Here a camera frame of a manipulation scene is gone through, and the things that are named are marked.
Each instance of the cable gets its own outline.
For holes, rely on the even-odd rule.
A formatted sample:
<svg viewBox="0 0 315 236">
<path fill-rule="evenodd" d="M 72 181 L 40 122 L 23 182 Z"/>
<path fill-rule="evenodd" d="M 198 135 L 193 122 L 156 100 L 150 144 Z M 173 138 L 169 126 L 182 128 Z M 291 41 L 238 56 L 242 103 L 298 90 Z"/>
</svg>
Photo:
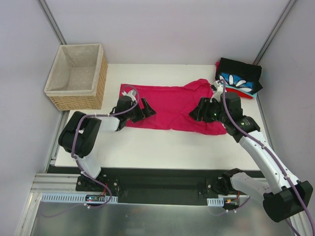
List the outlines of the cable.
<svg viewBox="0 0 315 236">
<path fill-rule="evenodd" d="M 104 197 L 105 194 L 106 194 L 106 188 L 104 188 L 103 192 L 99 196 Z"/>
<path fill-rule="evenodd" d="M 103 114 L 103 115 L 84 115 L 84 116 L 81 117 L 81 119 L 80 119 L 80 121 L 79 121 L 79 123 L 78 123 L 78 126 L 77 126 L 77 128 L 76 128 L 76 130 L 75 130 L 75 135 L 74 135 L 74 139 L 73 139 L 73 143 L 72 143 L 71 157 L 75 159 L 75 162 L 77 163 L 79 169 L 85 174 L 85 176 L 88 177 L 88 178 L 90 178 L 90 179 L 93 180 L 94 182 L 98 183 L 99 185 L 103 186 L 103 187 L 104 187 L 104 191 L 107 190 L 108 193 L 109 193 L 109 196 L 110 196 L 107 201 L 103 202 L 103 203 L 102 203 L 101 205 L 99 205 L 99 206 L 89 206 L 90 208 L 93 208 L 93 209 L 101 208 L 102 206 L 104 206 L 105 204 L 107 204 L 107 203 L 112 199 L 112 192 L 111 192 L 110 189 L 107 187 L 107 184 L 106 184 L 106 185 L 103 184 L 102 182 L 96 180 L 95 178 L 91 177 L 88 173 L 86 173 L 86 172 L 83 170 L 83 168 L 82 168 L 82 166 L 80 165 L 80 163 L 78 162 L 78 157 L 74 154 L 74 150 L 75 150 L 75 145 L 76 145 L 76 142 L 77 142 L 77 139 L 78 139 L 79 130 L 80 130 L 81 124 L 82 124 L 82 122 L 83 122 L 83 120 L 84 120 L 85 118 L 88 118 L 88 117 L 95 117 L 95 116 L 96 116 L 96 117 L 115 117 L 115 116 L 119 116 L 119 115 L 125 114 L 125 113 L 131 111 L 133 108 L 135 108 L 135 107 L 138 105 L 138 102 L 139 102 L 139 100 L 140 100 L 139 92 L 138 92 L 138 90 L 137 90 L 134 86 L 132 86 L 132 85 L 125 85 L 125 86 L 122 88 L 122 90 L 124 90 L 124 89 L 127 88 L 127 87 L 131 87 L 131 88 L 136 92 L 136 94 L 137 94 L 136 102 L 135 102 L 135 104 L 134 104 L 132 107 L 130 107 L 129 109 L 127 109 L 127 110 L 125 110 L 125 111 L 123 111 L 123 112 L 119 112 L 119 113 L 116 113 L 116 114 L 110 114 L 110 115 L 105 115 L 105 114 Z M 68 208 L 68 209 L 66 209 L 66 210 L 64 210 L 64 211 L 62 211 L 62 212 L 59 212 L 59 213 L 57 213 L 57 214 L 54 214 L 54 215 L 44 215 L 44 214 L 42 213 L 42 209 L 40 209 L 40 212 L 39 212 L 39 213 L 40 213 L 40 215 L 43 216 L 44 218 L 53 218 L 53 217 L 59 216 L 59 215 L 61 215 L 61 214 L 64 214 L 64 213 L 66 213 L 66 212 L 72 210 L 73 208 L 75 208 L 75 207 L 77 207 L 77 206 L 83 206 L 83 205 L 85 205 L 85 204 L 79 203 L 79 204 L 73 205 L 72 207 L 70 207 L 70 208 Z"/>
<path fill-rule="evenodd" d="M 231 199 L 231 201 L 237 200 L 237 203 L 239 203 L 239 200 L 240 200 L 240 195 L 241 195 L 241 192 L 240 192 L 240 191 L 238 191 L 238 192 L 237 192 L 237 196 L 236 196 L 236 198 Z"/>
<path fill-rule="evenodd" d="M 291 222 L 288 219 L 285 219 L 286 223 L 290 226 L 290 228 L 293 230 L 293 232 L 297 235 L 297 236 L 301 236 L 299 234 L 299 232 L 297 232 L 297 230 L 293 227 L 293 225 L 291 224 Z"/>
<path fill-rule="evenodd" d="M 75 145 L 76 145 L 76 143 L 77 143 L 77 139 L 78 139 L 80 127 L 81 127 L 81 124 L 82 124 L 83 120 L 84 120 L 85 118 L 87 118 L 87 117 L 115 117 L 115 116 L 119 116 L 119 115 L 125 114 L 125 113 L 131 111 L 132 109 L 134 109 L 134 108 L 138 105 L 138 102 L 139 102 L 139 100 L 140 100 L 140 95 L 139 95 L 138 90 L 137 90 L 134 86 L 132 86 L 132 85 L 125 85 L 125 86 L 123 87 L 123 90 L 124 90 L 125 88 L 127 88 L 127 87 L 131 87 L 131 88 L 136 92 L 136 94 L 137 94 L 136 102 L 135 102 L 135 104 L 134 104 L 132 107 L 130 107 L 129 109 L 127 109 L 127 110 L 125 110 L 125 111 L 123 111 L 123 112 L 119 112 L 119 113 L 115 113 L 115 114 L 110 114 L 110 115 L 107 115 L 107 114 L 102 114 L 102 115 L 84 115 L 84 116 L 81 117 L 81 119 L 80 119 L 80 121 L 79 121 L 79 123 L 78 123 L 78 126 L 77 126 L 77 128 L 76 128 L 76 130 L 75 130 L 75 134 L 74 134 L 74 138 L 73 138 L 73 143 L 72 143 L 72 149 L 71 149 L 71 157 L 75 159 L 75 162 L 77 163 L 79 169 L 84 173 L 84 175 L 85 175 L 86 177 L 90 178 L 91 180 L 93 180 L 94 182 L 98 183 L 99 185 L 103 186 L 103 187 L 108 191 L 109 196 L 110 196 L 107 201 L 105 201 L 104 203 L 102 203 L 102 204 L 99 205 L 99 206 L 94 206 L 94 207 L 92 207 L 92 208 L 100 208 L 100 207 L 102 207 L 103 205 L 107 204 L 107 203 L 112 199 L 112 192 L 110 191 L 110 189 L 109 189 L 104 183 L 99 182 L 98 180 L 96 180 L 95 178 L 93 178 L 92 176 L 90 176 L 88 173 L 86 173 L 86 172 L 83 170 L 82 166 L 80 165 L 80 163 L 79 163 L 79 161 L 78 161 L 78 157 L 74 154 Z"/>
<path fill-rule="evenodd" d="M 225 84 L 226 84 L 226 81 L 224 79 L 221 79 L 220 82 L 223 83 L 223 105 L 224 105 L 224 109 L 225 109 L 225 112 L 229 118 L 229 120 L 231 121 L 231 123 L 235 126 L 235 128 L 240 131 L 242 134 L 244 134 L 246 137 L 249 137 L 251 140 L 255 141 L 256 143 L 258 143 L 264 150 L 266 150 L 266 152 L 272 157 L 272 159 L 275 161 L 275 163 L 277 164 L 277 166 L 280 168 L 281 172 L 284 174 L 284 178 L 288 181 L 288 183 L 290 184 L 290 186 L 292 187 L 294 193 L 296 194 L 303 210 L 305 211 L 309 221 L 310 221 L 310 224 L 311 224 L 311 227 L 312 227 L 312 231 L 313 231 L 313 236 L 315 236 L 315 222 L 309 212 L 309 210 L 307 209 L 305 203 L 303 202 L 299 192 L 297 191 L 294 183 L 292 182 L 292 180 L 290 179 L 290 177 L 287 176 L 287 172 L 285 171 L 285 169 L 283 168 L 283 166 L 281 165 L 281 163 L 279 162 L 279 160 L 277 159 L 277 157 L 272 153 L 272 151 L 268 148 L 268 147 L 265 147 L 265 145 L 259 141 L 258 139 L 254 138 L 252 135 L 248 134 L 247 132 L 245 132 L 243 129 L 241 129 L 237 124 L 236 122 L 233 120 L 228 108 L 227 108 L 227 105 L 226 105 L 226 100 L 225 100 Z M 296 230 L 293 228 L 292 225 L 289 225 L 292 230 L 295 232 Z"/>
<path fill-rule="evenodd" d="M 251 199 L 251 197 L 248 197 L 247 199 L 246 199 L 246 201 L 243 203 L 243 204 L 241 204 L 238 208 L 236 208 L 235 210 L 239 210 L 239 209 L 241 209 L 241 208 L 243 208 L 249 201 L 250 201 L 250 199 Z M 221 215 L 224 215 L 224 214 L 227 214 L 227 213 L 229 213 L 229 212 L 235 212 L 234 210 L 226 210 L 226 211 L 224 211 L 224 212 L 222 212 L 222 213 L 219 213 L 219 214 L 214 214 L 214 213 L 212 213 L 212 212 L 210 212 L 213 216 L 221 216 Z"/>
</svg>

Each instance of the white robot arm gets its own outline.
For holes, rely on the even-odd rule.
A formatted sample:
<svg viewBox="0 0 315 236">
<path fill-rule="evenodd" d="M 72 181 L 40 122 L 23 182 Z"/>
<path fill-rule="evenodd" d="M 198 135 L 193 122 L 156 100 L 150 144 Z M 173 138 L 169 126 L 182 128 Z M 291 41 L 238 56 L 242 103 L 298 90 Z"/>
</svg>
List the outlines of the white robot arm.
<svg viewBox="0 0 315 236">
<path fill-rule="evenodd" d="M 233 169 L 224 173 L 222 178 L 211 185 L 211 188 L 223 195 L 235 190 L 249 195 L 262 203 L 268 216 L 275 222 L 280 222 L 303 211 L 288 179 L 294 184 L 305 205 L 308 205 L 313 192 L 310 183 L 301 182 L 278 158 L 260 132 L 256 122 L 251 117 L 243 115 L 241 99 L 236 93 L 226 92 L 224 104 L 223 85 L 216 81 L 212 88 L 216 90 L 214 95 L 211 98 L 201 98 L 198 106 L 189 115 L 196 121 L 221 122 L 228 134 L 253 158 L 268 184 L 251 178 L 239 169 Z"/>
<path fill-rule="evenodd" d="M 101 120 L 99 131 L 116 131 L 119 126 L 120 120 L 116 117 L 101 117 L 98 118 Z M 100 163 L 97 159 L 97 150 L 92 149 L 92 151 L 82 158 L 77 158 L 77 161 L 80 163 L 85 175 L 87 173 L 92 178 L 97 178 L 101 171 Z"/>
</svg>

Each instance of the white table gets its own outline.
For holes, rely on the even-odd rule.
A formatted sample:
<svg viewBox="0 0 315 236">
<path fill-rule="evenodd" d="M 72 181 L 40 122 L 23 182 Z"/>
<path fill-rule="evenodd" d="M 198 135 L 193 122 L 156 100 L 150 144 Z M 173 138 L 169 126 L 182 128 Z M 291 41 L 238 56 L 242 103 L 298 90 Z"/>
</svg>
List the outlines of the white table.
<svg viewBox="0 0 315 236">
<path fill-rule="evenodd" d="M 116 106 L 121 84 L 184 86 L 204 78 L 214 81 L 214 65 L 109 64 L 101 110 L 82 110 L 87 114 L 107 114 Z M 244 114 L 252 117 L 265 134 L 256 100 L 242 99 Z M 175 130 L 125 127 L 119 132 L 99 132 L 95 149 L 102 167 L 259 170 L 247 152 L 226 135 L 211 136 Z M 56 166 L 76 163 L 59 149 Z"/>
</svg>

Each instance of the wicker basket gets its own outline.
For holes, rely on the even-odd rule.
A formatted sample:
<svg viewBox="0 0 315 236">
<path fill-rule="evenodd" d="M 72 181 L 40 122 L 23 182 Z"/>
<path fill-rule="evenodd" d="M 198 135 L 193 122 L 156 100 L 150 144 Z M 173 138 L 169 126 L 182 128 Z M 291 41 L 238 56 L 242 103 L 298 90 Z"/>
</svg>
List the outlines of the wicker basket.
<svg viewBox="0 0 315 236">
<path fill-rule="evenodd" d="M 60 111 L 101 109 L 107 67 L 101 44 L 61 45 L 44 91 Z"/>
</svg>

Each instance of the red cloth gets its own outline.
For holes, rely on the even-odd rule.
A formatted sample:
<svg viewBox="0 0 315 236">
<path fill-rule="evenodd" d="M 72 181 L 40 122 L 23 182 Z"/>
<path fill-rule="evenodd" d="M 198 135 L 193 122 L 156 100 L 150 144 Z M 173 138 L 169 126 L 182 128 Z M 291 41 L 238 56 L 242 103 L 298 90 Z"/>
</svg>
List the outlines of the red cloth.
<svg viewBox="0 0 315 236">
<path fill-rule="evenodd" d="M 239 95 L 240 97 L 244 97 L 244 98 L 248 98 L 248 99 L 253 99 L 252 96 L 247 95 L 246 93 L 239 91 L 238 89 L 234 89 L 234 88 L 228 88 L 226 87 L 226 91 L 227 92 L 235 92 L 237 93 L 237 95 Z"/>
<path fill-rule="evenodd" d="M 156 115 L 132 123 L 128 127 L 182 130 L 209 135 L 225 134 L 225 128 L 219 122 L 196 122 L 189 113 L 198 105 L 201 97 L 211 97 L 213 92 L 205 79 L 193 81 L 183 87 L 156 87 L 133 85 L 140 98 L 146 98 L 149 105 L 157 112 Z"/>
</svg>

